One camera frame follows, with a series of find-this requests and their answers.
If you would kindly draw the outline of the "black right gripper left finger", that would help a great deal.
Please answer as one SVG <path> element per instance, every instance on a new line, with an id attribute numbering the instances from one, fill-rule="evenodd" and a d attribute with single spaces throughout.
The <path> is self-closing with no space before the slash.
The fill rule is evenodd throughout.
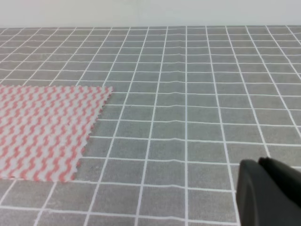
<path id="1" fill-rule="evenodd" d="M 242 160 L 239 166 L 236 202 L 242 226 L 258 226 L 257 198 L 267 174 L 253 160 Z"/>

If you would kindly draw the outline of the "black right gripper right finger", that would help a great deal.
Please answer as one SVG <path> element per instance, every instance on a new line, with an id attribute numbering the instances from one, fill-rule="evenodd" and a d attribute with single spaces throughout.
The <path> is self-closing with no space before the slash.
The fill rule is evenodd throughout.
<path id="1" fill-rule="evenodd" d="M 260 158 L 266 179 L 258 195 L 259 226 L 301 224 L 301 174 L 272 158 Z"/>

